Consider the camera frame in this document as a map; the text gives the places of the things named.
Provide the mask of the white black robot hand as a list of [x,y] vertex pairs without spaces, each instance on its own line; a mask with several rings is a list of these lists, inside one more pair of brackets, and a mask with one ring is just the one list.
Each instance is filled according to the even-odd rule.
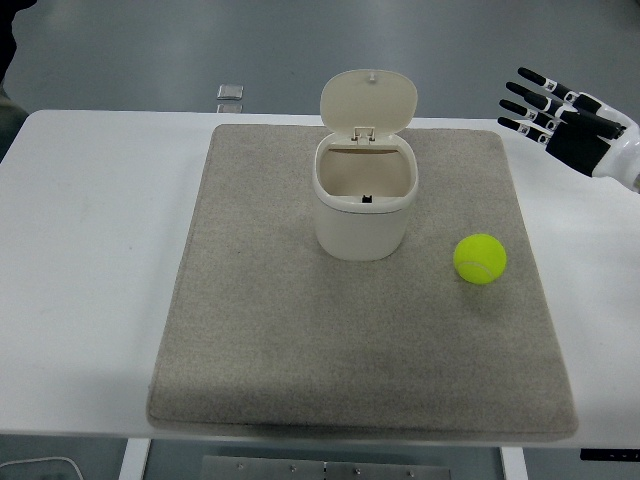
[[518,74],[540,87],[538,93],[515,82],[506,88],[525,101],[502,99],[499,105],[520,116],[498,123],[543,147],[567,167],[591,178],[612,178],[639,191],[639,125],[585,92],[521,67]]

